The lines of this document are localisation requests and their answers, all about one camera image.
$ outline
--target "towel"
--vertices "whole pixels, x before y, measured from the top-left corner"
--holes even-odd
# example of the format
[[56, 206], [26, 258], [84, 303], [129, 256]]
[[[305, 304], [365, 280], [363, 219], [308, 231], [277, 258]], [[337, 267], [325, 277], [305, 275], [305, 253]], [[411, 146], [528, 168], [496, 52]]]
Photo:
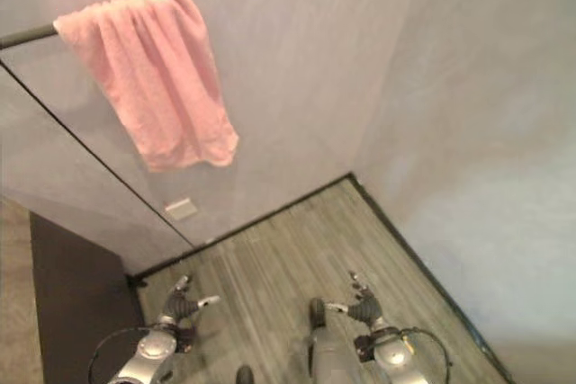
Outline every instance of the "towel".
[[102, 87], [150, 171], [232, 162], [238, 136], [192, 0], [111, 0], [60, 16], [54, 27]]

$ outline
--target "wire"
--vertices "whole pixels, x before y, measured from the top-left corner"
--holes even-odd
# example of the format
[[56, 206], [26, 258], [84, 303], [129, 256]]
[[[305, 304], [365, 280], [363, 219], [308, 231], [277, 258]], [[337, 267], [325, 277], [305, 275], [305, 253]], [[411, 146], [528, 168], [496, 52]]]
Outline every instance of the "wire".
[[92, 358], [90, 359], [90, 362], [88, 363], [88, 384], [94, 384], [93, 381], [93, 376], [92, 376], [92, 369], [94, 367], [94, 362], [95, 360], [98, 358], [98, 352], [102, 349], [102, 347], [111, 339], [113, 339], [114, 337], [117, 337], [119, 335], [123, 335], [125, 333], [129, 333], [129, 332], [148, 332], [150, 330], [149, 327], [128, 327], [128, 328], [123, 328], [122, 330], [117, 330], [113, 333], [110, 333], [109, 335], [107, 335], [102, 341], [100, 341], [100, 343], [96, 346], [96, 349], [94, 350], [94, 354], [92, 354]]
[[442, 350], [442, 354], [444, 355], [444, 362], [445, 362], [444, 383], [448, 384], [450, 382], [450, 368], [452, 367], [452, 362], [450, 361], [450, 356], [448, 355], [448, 350], [446, 349], [445, 345], [442, 343], [442, 341], [440, 340], [440, 338], [438, 336], [436, 336], [435, 334], [433, 334], [432, 332], [430, 332], [428, 330], [424, 330], [423, 328], [408, 327], [408, 328], [402, 328], [400, 330], [400, 336], [412, 335], [412, 334], [416, 334], [416, 333], [420, 333], [420, 334], [428, 336], [430, 339], [432, 339], [434, 342], [436, 342], [436, 344]]

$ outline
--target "towel bar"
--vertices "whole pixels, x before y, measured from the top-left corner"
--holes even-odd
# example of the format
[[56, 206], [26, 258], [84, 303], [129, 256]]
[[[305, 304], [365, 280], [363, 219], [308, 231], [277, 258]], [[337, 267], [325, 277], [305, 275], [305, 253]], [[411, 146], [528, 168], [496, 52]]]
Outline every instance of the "towel bar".
[[0, 37], [0, 50], [13, 47], [14, 45], [24, 44], [32, 40], [40, 40], [42, 38], [47, 38], [56, 34], [56, 29], [54, 29], [52, 24], [35, 27], [33, 29], [28, 29], [27, 31], [18, 31], [10, 35]]

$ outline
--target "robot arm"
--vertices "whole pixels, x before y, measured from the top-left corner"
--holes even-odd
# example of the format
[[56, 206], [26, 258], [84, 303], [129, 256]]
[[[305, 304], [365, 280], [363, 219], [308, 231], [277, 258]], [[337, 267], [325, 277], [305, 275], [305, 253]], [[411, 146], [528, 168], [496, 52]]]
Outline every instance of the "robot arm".
[[392, 384], [428, 384], [415, 364], [414, 349], [407, 338], [410, 334], [422, 333], [430, 336], [442, 348], [446, 363], [445, 383], [448, 383], [451, 363], [439, 339], [416, 327], [400, 330], [394, 326], [387, 326], [380, 302], [372, 291], [358, 280], [355, 272], [350, 272], [350, 277], [353, 280], [353, 288], [357, 290], [358, 302], [351, 306], [326, 303], [326, 308], [344, 313], [366, 324], [370, 329], [369, 335], [358, 336], [354, 341], [360, 361], [376, 361]]
[[193, 329], [179, 327], [180, 321], [220, 300], [219, 296], [188, 300], [190, 278], [183, 276], [168, 293], [166, 303], [150, 332], [138, 342], [136, 352], [108, 384], [160, 384], [172, 376], [175, 353], [187, 353]]

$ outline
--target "electrical outlet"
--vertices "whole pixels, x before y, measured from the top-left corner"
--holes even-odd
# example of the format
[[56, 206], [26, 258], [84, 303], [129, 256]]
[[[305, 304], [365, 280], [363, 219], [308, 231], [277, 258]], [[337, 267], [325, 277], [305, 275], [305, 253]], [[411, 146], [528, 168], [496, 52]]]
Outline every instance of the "electrical outlet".
[[164, 210], [173, 220], [188, 218], [198, 212], [198, 209], [189, 198], [168, 204]]

